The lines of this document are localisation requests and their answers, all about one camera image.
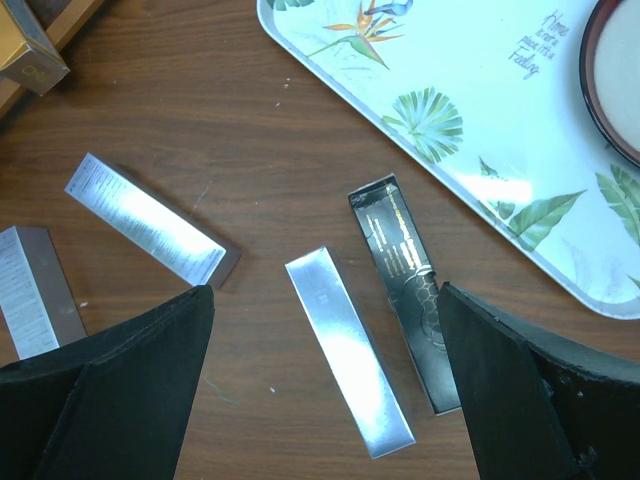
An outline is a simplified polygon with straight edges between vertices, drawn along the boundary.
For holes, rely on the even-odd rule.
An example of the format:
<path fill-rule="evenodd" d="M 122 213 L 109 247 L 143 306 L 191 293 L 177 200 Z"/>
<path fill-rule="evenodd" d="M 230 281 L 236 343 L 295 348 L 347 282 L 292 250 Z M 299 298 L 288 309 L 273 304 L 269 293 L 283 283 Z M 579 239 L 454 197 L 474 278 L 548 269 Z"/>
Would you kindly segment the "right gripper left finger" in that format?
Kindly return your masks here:
<path fill-rule="evenodd" d="M 2 367 L 2 478 L 173 478 L 214 314 L 197 286 Z"/>

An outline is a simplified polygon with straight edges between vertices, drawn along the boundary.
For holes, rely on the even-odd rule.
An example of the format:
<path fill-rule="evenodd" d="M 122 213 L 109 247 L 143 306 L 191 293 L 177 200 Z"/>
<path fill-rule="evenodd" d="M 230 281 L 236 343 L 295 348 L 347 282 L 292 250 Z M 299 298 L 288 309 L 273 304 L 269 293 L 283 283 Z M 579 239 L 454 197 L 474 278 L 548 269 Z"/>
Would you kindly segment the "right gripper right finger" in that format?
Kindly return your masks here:
<path fill-rule="evenodd" d="M 437 308 L 481 478 L 638 478 L 638 363 L 450 283 Z"/>

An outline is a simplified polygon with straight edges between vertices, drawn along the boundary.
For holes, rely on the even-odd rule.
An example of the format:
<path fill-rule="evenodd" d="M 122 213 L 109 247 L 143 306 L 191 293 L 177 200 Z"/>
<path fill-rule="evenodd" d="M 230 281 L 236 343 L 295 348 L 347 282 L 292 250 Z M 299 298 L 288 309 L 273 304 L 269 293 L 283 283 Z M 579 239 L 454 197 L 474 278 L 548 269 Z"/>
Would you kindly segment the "silver toothpaste box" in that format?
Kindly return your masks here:
<path fill-rule="evenodd" d="M 12 226 L 1 233 L 1 311 L 21 360 L 86 336 L 45 228 Z"/>
<path fill-rule="evenodd" d="M 191 286 L 221 288 L 241 258 L 236 247 L 91 153 L 65 192 Z"/>
<path fill-rule="evenodd" d="M 415 443 L 332 250 L 321 246 L 285 269 L 368 454 L 377 459 Z"/>

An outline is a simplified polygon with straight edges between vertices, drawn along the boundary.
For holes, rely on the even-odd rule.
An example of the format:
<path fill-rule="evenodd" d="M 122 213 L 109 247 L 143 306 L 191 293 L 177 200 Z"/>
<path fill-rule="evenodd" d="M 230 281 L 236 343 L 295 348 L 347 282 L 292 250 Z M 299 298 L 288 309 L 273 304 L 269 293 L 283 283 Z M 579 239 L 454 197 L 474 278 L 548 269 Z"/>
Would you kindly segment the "black toothpaste box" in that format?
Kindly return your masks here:
<path fill-rule="evenodd" d="M 459 409 L 437 309 L 436 272 L 396 177 L 364 185 L 348 199 L 433 412 Z"/>

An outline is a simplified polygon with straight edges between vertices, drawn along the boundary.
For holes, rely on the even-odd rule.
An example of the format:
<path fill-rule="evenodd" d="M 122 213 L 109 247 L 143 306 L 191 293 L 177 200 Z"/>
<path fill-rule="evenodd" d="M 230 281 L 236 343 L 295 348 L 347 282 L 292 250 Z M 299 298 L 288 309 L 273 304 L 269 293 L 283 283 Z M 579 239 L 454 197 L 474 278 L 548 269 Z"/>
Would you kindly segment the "white orange R.O toothpaste box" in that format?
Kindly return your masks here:
<path fill-rule="evenodd" d="M 25 1 L 1 2 L 1 77 L 43 96 L 69 68 Z"/>

